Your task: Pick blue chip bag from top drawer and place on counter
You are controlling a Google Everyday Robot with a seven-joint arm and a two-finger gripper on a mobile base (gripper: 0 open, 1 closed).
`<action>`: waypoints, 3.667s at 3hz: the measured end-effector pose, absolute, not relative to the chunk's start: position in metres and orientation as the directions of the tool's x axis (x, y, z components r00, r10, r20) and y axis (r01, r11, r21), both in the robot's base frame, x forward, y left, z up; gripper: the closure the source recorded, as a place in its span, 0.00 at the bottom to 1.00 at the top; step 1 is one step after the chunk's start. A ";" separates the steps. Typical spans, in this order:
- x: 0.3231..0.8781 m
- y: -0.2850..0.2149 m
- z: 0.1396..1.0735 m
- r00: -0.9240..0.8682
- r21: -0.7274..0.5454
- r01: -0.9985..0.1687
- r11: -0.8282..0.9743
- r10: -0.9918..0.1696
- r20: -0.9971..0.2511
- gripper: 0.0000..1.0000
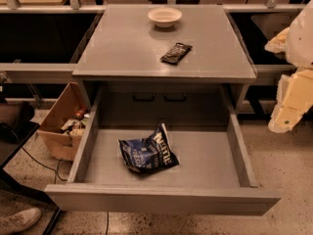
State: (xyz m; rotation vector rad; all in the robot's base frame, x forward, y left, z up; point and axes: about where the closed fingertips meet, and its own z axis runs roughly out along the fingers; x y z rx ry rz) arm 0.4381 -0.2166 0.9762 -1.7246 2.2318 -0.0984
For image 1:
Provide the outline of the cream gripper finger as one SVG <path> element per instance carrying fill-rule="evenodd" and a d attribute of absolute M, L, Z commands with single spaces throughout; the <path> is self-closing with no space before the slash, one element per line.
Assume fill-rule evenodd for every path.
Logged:
<path fill-rule="evenodd" d="M 268 123 L 275 133 L 291 131 L 313 107 L 313 70 L 282 75 L 277 89 L 277 104 Z"/>
<path fill-rule="evenodd" d="M 289 32 L 290 29 L 288 27 L 283 29 L 280 33 L 278 33 L 275 37 L 266 43 L 264 49 L 275 54 L 285 52 L 286 40 Z"/>

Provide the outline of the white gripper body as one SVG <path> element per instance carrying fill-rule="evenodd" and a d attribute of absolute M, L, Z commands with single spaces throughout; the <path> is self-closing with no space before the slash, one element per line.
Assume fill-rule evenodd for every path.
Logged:
<path fill-rule="evenodd" d="M 286 40 L 286 58 L 298 68 L 313 69 L 313 0 L 290 25 Z"/>

